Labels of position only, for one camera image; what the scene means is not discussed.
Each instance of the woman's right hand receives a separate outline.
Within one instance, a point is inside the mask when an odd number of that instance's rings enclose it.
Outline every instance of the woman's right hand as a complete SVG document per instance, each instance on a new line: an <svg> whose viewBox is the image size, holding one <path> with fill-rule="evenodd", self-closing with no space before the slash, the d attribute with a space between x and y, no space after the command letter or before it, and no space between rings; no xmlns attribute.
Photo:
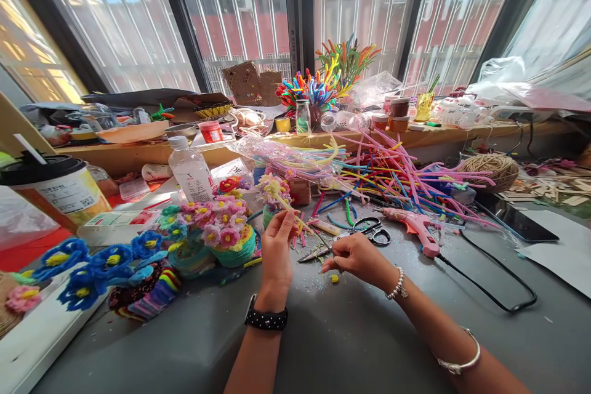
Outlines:
<svg viewBox="0 0 591 394"><path fill-rule="evenodd" d="M332 244L332 251L336 259L326 259L322 273L340 267L387 293L396 288L398 269L363 234L355 233L338 239Z"/></svg>

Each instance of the gray table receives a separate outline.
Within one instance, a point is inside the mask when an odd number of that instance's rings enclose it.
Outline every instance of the gray table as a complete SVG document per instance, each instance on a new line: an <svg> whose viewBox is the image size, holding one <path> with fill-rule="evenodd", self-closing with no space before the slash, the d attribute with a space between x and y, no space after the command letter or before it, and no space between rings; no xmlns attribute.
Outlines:
<svg viewBox="0 0 591 394"><path fill-rule="evenodd" d="M369 209L358 212L360 217L372 214ZM341 208L332 213L345 221ZM452 269L422 256L403 225L387 226L393 241L382 252L533 392L591 392L589 299L519 259L498 234L468 232L538 294L533 307L508 315ZM528 298L516 281L460 236L448 236L442 251L505 305ZM318 263L296 265L301 255L291 255L294 282L275 392L453 392L396 303L351 275L333 286L318 274ZM145 326L105 314L100 307L33 392L221 392L260 277L257 267L224 287L186 284L179 298Z"/></svg>

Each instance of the woman's left hand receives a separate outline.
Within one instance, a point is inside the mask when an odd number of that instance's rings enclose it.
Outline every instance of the woman's left hand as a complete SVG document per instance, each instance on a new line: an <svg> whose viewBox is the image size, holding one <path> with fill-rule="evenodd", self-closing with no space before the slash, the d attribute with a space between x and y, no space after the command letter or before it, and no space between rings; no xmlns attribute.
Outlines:
<svg viewBox="0 0 591 394"><path fill-rule="evenodd" d="M262 235L263 283L255 302L256 310L281 312L285 309L294 274L289 242L297 235L297 230L296 211L290 209L275 214Z"/></svg>

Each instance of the bowl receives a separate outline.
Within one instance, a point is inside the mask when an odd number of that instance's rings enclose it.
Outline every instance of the bowl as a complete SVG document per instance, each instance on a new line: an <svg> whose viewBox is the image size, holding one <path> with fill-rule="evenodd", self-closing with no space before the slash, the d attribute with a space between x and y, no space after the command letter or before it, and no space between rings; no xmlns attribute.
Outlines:
<svg viewBox="0 0 591 394"><path fill-rule="evenodd" d="M135 143L163 136L168 126L168 120L164 120L141 125L118 126L99 131L97 135L109 143Z"/></svg>
<svg viewBox="0 0 591 394"><path fill-rule="evenodd" d="M194 123L185 123L182 125L171 126L164 130L168 137L176 137L177 135L184 135L186 138L192 140L195 138L199 130Z"/></svg>

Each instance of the silver bangle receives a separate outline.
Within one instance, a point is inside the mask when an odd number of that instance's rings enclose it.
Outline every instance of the silver bangle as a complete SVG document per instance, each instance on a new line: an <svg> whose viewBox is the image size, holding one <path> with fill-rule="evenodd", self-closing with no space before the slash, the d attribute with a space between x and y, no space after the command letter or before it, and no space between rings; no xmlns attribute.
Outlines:
<svg viewBox="0 0 591 394"><path fill-rule="evenodd" d="M454 374L455 376L460 376L464 369L468 369L468 368L471 368L472 366L475 366L477 364L478 360L480 359L480 344L476 340L476 337L474 337L472 335L472 333L470 332L470 330L468 328L464 328L463 326L461 326L460 328L462 328L465 332L467 332L468 335L472 338L472 340L474 340L474 343L476 343L476 356L472 360L470 360L468 363L464 363L463 365L458 365L457 363L449 363L449 362L446 362L445 360L441 360L440 358L435 356L435 358L437 359L437 363L439 363L440 366L444 367L451 374Z"/></svg>
<svg viewBox="0 0 591 394"><path fill-rule="evenodd" d="M386 294L386 299L388 300L394 300L394 298L400 293L400 295L403 298L408 297L408 293L406 292L406 290L404 289L404 287L402 286L402 284L404 283L404 271L402 270L401 267L396 267L396 269L399 271L400 275L398 277L398 284L396 285L396 288L394 288L394 291L392 291L391 293L385 293Z"/></svg>

